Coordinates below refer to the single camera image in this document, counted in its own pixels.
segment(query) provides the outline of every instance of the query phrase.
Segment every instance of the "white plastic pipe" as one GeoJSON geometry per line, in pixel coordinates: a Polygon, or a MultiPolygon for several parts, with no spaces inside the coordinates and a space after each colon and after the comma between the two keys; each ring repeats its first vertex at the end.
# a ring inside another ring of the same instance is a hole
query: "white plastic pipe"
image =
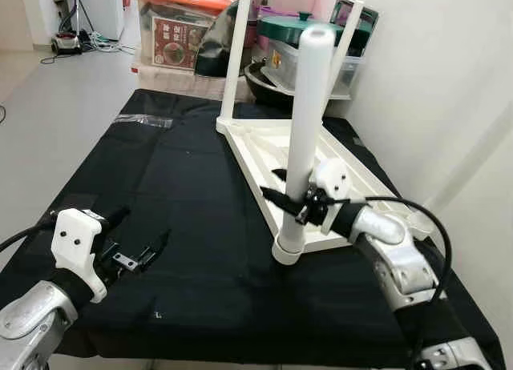
{"type": "Polygon", "coordinates": [[[228,71],[226,73],[226,82],[224,83],[223,103],[221,105],[220,114],[222,118],[226,119],[233,117],[235,93],[239,80],[240,59],[242,58],[242,50],[244,49],[244,38],[246,36],[250,4],[251,0],[239,0],[239,6],[237,7],[232,48],[230,50],[230,59],[228,60],[228,71]]]}
{"type": "Polygon", "coordinates": [[[345,23],[344,31],[342,32],[342,36],[340,38],[340,42],[338,43],[337,50],[335,51],[335,55],[333,56],[333,60],[331,61],[331,72],[329,73],[329,85],[328,92],[326,94],[324,106],[322,112],[326,109],[326,106],[329,102],[329,97],[331,96],[335,84],[337,83],[338,74],[340,73],[340,69],[342,68],[342,64],[344,64],[345,56],[347,55],[347,50],[349,49],[349,45],[351,43],[351,39],[353,38],[354,31],[360,22],[360,15],[362,15],[363,10],[363,2],[361,0],[356,0],[353,4],[353,8],[349,13],[349,17],[347,18],[347,22],[345,23]]]}
{"type": "MultiPolygon", "coordinates": [[[[308,188],[334,42],[333,31],[322,25],[308,28],[300,38],[285,185],[285,193],[294,200],[301,200],[308,188]]],[[[283,226],[273,245],[273,256],[278,262],[297,262],[305,247],[303,229],[291,215],[284,214],[283,226]]]]}

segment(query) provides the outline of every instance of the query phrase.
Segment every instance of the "table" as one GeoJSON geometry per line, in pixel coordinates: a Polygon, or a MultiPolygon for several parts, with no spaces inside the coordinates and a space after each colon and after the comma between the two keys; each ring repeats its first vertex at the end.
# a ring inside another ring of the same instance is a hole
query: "table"
{"type": "MultiPolygon", "coordinates": [[[[58,352],[72,356],[207,360],[253,364],[401,367],[406,346],[369,264],[351,247],[311,253],[283,267],[271,233],[224,137],[220,103],[137,90],[122,114],[173,119],[169,129],[114,123],[50,208],[99,214],[127,204],[113,237],[136,254],[170,228],[150,270],[124,276],[86,307],[58,352]]],[[[238,118],[286,118],[241,103],[238,118]]],[[[343,119],[324,126],[397,192],[343,119]]],[[[51,232],[27,239],[0,275],[0,307],[49,276],[51,232]]],[[[441,256],[419,243],[439,273],[441,256]]],[[[462,283],[447,293],[496,368],[499,340],[462,283]]]]}

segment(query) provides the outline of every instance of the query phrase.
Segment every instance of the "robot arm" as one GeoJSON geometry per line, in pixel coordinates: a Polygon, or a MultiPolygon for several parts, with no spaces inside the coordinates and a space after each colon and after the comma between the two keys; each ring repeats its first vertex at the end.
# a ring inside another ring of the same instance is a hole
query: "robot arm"
{"type": "Polygon", "coordinates": [[[128,212],[122,208],[107,218],[88,210],[59,212],[51,244],[56,260],[52,277],[0,311],[0,370],[47,368],[79,311],[89,302],[100,302],[124,272],[144,271],[161,253],[167,234],[159,249],[146,247],[137,259],[119,253],[117,243],[100,255],[107,233],[128,212]]]}
{"type": "MultiPolygon", "coordinates": [[[[332,174],[336,170],[326,163],[317,167],[303,203],[295,203],[287,195],[266,187],[261,188],[262,193],[267,200],[294,215],[298,223],[310,222],[321,226],[323,232],[331,230],[346,237],[369,260],[406,342],[418,353],[414,358],[415,368],[491,369],[474,338],[459,322],[445,292],[430,304],[426,313],[438,278],[415,247],[405,222],[398,216],[383,215],[366,203],[334,200],[333,190],[325,184],[333,179],[320,171],[332,174]],[[420,332],[418,326],[422,320],[420,332]],[[417,351],[419,332],[422,339],[417,351]]],[[[285,171],[275,172],[282,179],[286,176],[285,171]]]]}

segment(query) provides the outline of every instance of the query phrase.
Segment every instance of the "clear plastic wrap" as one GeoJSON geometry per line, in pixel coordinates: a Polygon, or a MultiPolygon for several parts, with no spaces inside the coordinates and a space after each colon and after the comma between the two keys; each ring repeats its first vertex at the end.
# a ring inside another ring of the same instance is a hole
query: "clear plastic wrap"
{"type": "Polygon", "coordinates": [[[171,128],[173,119],[165,118],[163,116],[154,115],[126,115],[119,114],[115,119],[114,123],[140,123],[147,126],[171,128]]]}

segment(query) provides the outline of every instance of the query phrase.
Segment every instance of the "black cloth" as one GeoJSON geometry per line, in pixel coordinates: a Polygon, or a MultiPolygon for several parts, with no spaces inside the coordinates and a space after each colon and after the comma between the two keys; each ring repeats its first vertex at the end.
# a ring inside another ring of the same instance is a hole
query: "black cloth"
{"type": "MultiPolygon", "coordinates": [[[[127,204],[114,231],[137,254],[170,228],[169,245],[142,275],[124,276],[83,309],[59,352],[73,356],[255,364],[401,367],[406,344],[370,265],[353,248],[303,255],[283,267],[273,237],[224,137],[220,103],[137,90],[123,114],[173,118],[170,129],[114,123],[50,208],[99,214],[127,204]]],[[[250,104],[244,118],[287,114],[250,104]]],[[[342,119],[325,127],[394,190],[342,119]]],[[[27,239],[0,275],[0,307],[51,272],[51,232],[27,239]]],[[[421,244],[440,270],[439,252],[421,244]]],[[[465,327],[504,368],[499,341],[454,276],[448,288],[465,327]]]]}

